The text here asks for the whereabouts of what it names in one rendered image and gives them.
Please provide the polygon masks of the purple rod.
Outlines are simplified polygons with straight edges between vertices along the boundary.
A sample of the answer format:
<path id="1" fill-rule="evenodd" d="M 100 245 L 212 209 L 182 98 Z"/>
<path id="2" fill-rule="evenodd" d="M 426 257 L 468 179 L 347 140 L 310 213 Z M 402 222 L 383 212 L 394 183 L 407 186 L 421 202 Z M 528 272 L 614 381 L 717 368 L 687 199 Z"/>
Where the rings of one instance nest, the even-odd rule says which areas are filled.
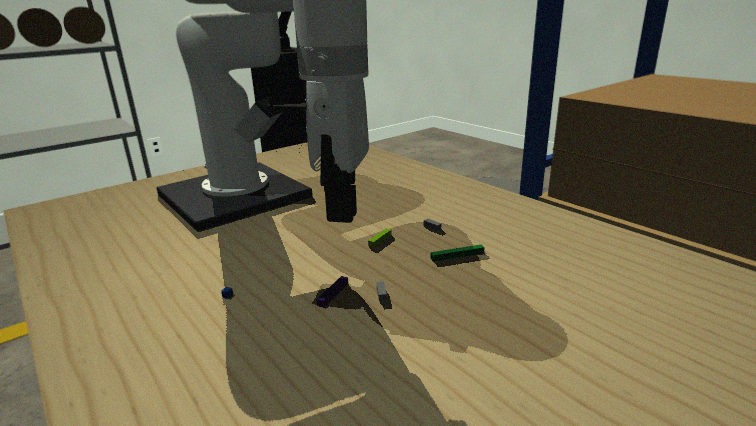
<path id="1" fill-rule="evenodd" d="M 317 300 L 317 306 L 325 307 L 333 298 L 335 298 L 348 285 L 348 277 L 341 276 L 335 281 Z"/>

